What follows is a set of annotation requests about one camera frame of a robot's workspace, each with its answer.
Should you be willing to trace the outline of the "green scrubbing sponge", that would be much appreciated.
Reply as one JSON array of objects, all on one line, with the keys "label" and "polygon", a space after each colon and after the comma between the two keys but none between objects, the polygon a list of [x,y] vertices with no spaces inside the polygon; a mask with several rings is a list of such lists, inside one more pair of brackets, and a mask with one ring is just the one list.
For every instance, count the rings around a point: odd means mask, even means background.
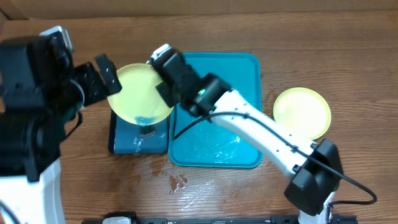
[{"label": "green scrubbing sponge", "polygon": [[140,126],[139,135],[141,138],[147,138],[157,133],[154,125]]}]

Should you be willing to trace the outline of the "yellow plate with stain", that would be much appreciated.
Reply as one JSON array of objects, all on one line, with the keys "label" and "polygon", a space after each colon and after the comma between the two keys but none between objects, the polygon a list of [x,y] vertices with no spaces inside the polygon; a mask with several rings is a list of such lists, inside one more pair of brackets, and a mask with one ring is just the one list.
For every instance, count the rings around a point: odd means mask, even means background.
[{"label": "yellow plate with stain", "polygon": [[331,124],[331,109],[319,93],[304,87],[282,92],[273,105],[276,123],[307,139],[322,137]]}]

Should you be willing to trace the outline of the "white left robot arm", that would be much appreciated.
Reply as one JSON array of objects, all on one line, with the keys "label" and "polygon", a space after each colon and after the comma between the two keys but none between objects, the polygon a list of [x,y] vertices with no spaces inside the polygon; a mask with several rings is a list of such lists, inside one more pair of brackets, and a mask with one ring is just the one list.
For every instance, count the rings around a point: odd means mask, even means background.
[{"label": "white left robot arm", "polygon": [[72,64],[68,53],[1,50],[1,210],[6,223],[65,223],[60,145],[82,108],[121,91],[106,55]]}]

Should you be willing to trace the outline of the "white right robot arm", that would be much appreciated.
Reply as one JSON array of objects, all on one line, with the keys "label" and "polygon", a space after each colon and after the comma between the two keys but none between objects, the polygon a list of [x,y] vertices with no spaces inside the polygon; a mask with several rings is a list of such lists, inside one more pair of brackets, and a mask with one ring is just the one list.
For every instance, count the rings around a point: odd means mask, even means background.
[{"label": "white right robot arm", "polygon": [[292,134],[250,105],[221,78],[199,77],[184,59],[152,62],[170,89],[171,102],[194,117],[208,119],[243,138],[268,157],[290,183],[285,197],[299,210],[299,223],[331,223],[331,200],[340,184],[342,165],[338,148]]}]

